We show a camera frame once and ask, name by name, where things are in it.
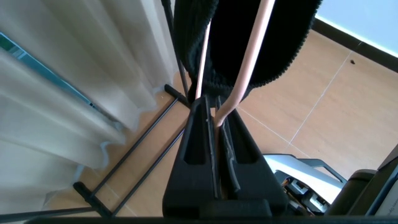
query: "pink wire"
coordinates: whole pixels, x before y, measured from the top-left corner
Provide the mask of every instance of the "pink wire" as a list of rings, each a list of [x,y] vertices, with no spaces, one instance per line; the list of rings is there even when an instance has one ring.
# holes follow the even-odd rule
[[[201,95],[201,84],[203,83],[203,72],[205,71],[207,43],[209,41],[210,25],[211,25],[211,21],[207,25],[205,37],[203,38],[203,46],[201,48],[201,56],[200,56],[200,64],[199,64],[197,92],[195,94],[195,99],[199,98]]]
[[[256,64],[257,56],[261,48],[262,40],[266,33],[274,3],[275,0],[261,0],[260,2],[256,20],[254,21],[248,46],[246,47],[241,69],[239,70],[234,88],[228,99],[216,112],[214,119],[216,128],[223,124],[224,119],[239,105],[243,98],[244,92],[249,85],[249,81]]]

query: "white curtain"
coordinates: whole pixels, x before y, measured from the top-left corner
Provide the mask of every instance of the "white curtain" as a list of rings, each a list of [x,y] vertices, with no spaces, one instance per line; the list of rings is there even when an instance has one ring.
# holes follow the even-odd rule
[[[40,210],[83,166],[107,163],[177,71],[158,0],[0,0],[0,32],[103,114],[0,51],[0,213]]]

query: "black metal bar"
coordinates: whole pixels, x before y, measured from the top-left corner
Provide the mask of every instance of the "black metal bar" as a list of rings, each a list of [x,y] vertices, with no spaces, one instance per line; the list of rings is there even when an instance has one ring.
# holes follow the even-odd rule
[[[85,199],[85,201],[93,207],[104,218],[109,218],[112,212],[97,198],[91,196],[91,191],[82,182],[76,182],[73,184],[73,188]]]
[[[24,212],[24,213],[13,213],[7,215],[0,215],[0,223],[10,223],[23,220],[31,220],[33,218],[44,218],[52,217],[56,215],[71,215],[83,212],[94,212],[95,209],[91,207],[87,208],[69,208],[60,210],[49,210],[49,211],[39,211],[39,212]]]
[[[156,159],[156,161],[151,165],[151,167],[147,170],[147,172],[141,177],[141,179],[137,182],[137,184],[131,189],[131,191],[125,196],[123,201],[118,205],[118,207],[113,211],[112,217],[115,217],[116,214],[123,208],[123,205],[130,199],[130,197],[136,192],[136,190],[141,186],[141,184],[146,180],[149,174],[155,169],[156,165],[163,159],[163,157],[167,154],[171,147],[177,142],[179,137],[184,133],[184,128],[177,134],[177,136],[173,139],[173,141],[165,148],[165,150],[161,153],[161,155]]]
[[[163,113],[151,124],[151,126],[142,134],[142,136],[134,143],[134,145],[128,150],[128,152],[120,159],[120,161],[112,168],[112,170],[106,175],[106,177],[98,184],[98,186],[91,193],[91,197],[93,197],[102,186],[112,177],[112,175],[117,171],[118,168],[122,165],[122,163],[130,156],[130,154],[137,148],[138,145],[144,140],[144,138],[153,130],[156,124],[166,115],[167,112],[177,103],[178,99],[176,99],[163,111]]]
[[[170,0],[162,0],[162,5],[164,8],[164,13],[166,15],[167,26],[169,27],[170,36],[172,38],[174,54],[175,58],[177,59],[177,65],[178,65],[178,70],[180,71],[182,86],[184,88],[185,96],[188,97],[188,85],[187,85],[187,79],[185,78],[185,70],[184,67],[182,66],[180,58],[177,55],[177,51],[175,50],[175,42],[173,36],[173,14],[172,14],[171,2]]]
[[[188,102],[187,98],[183,96],[181,93],[179,93],[175,88],[171,87],[170,85],[166,84],[164,85],[164,90],[166,93],[172,95],[176,99],[179,100],[182,104],[184,104],[187,108],[191,108],[191,104]]]

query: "black baseboard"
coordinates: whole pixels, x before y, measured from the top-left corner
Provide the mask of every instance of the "black baseboard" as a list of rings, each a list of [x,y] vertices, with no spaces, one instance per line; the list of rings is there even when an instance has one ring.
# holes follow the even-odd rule
[[[352,37],[331,25],[315,19],[312,29],[346,48],[392,70],[398,72],[398,58],[385,53],[365,42]]]

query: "black cloth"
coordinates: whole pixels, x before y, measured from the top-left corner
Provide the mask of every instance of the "black cloth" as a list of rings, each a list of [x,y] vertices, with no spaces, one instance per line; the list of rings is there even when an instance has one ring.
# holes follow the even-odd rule
[[[196,91],[203,36],[211,19],[203,94],[227,98],[244,57],[260,0],[176,0],[175,48]],[[279,78],[292,63],[311,28],[321,0],[276,0],[245,96]]]

